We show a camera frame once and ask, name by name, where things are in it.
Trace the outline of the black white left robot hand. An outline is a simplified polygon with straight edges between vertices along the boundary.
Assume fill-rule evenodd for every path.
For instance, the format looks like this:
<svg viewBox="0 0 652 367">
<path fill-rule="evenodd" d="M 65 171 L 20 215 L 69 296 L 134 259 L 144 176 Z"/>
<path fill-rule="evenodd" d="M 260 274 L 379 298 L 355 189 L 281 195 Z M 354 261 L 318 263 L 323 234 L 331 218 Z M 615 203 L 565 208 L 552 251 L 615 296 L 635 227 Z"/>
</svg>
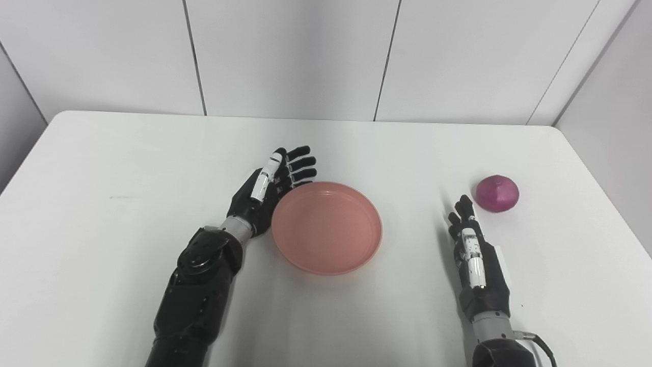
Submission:
<svg viewBox="0 0 652 367">
<path fill-rule="evenodd" d="M 291 151 L 278 148 L 233 195 L 227 216 L 247 222 L 252 237 L 258 237 L 270 228 L 280 200 L 299 186 L 311 183 L 316 176 L 316 158 L 311 155 L 310 146 Z"/>
</svg>

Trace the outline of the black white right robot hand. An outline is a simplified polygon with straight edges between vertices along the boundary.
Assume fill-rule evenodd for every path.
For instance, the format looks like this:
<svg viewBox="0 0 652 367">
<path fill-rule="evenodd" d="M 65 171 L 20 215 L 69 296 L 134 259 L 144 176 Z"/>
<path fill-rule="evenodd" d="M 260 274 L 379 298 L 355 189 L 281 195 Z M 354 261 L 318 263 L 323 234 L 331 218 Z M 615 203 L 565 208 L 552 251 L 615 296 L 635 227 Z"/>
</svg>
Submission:
<svg viewBox="0 0 652 367">
<path fill-rule="evenodd" d="M 468 195 L 461 195 L 454 209 L 448 215 L 448 233 L 462 287 L 458 297 L 461 310 L 469 320 L 483 312 L 509 318 L 510 290 L 496 246 L 486 240 Z"/>
</svg>

